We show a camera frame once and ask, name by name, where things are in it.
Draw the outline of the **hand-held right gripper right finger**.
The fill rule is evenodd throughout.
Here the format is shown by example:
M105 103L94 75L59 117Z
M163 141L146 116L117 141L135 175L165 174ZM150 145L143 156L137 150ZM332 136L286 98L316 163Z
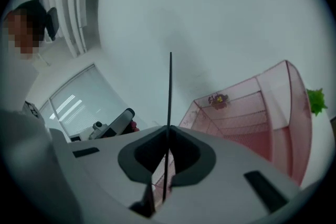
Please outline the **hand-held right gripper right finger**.
M212 171L198 184L172 187L156 213L160 223L251 223L269 211L246 180L245 174L260 172L286 201L299 186L274 165L234 141L181 128L182 132L210 146L216 154Z

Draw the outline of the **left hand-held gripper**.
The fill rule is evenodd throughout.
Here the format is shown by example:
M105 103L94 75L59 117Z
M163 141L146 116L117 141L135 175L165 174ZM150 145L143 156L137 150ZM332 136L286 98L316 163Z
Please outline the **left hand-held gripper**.
M123 111L109 126L97 121L93 124L93 132L89 135L89 140L102 137L114 137L131 132L130 122L133 121L135 112L131 108Z

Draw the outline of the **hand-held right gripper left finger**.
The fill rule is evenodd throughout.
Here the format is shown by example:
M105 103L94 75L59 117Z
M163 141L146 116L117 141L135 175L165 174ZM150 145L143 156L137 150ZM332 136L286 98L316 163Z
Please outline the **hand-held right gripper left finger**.
M156 223L130 207L140 202L147 185L131 181L118 163L127 144L159 130L68 143L50 129L51 182L49 213L56 223Z

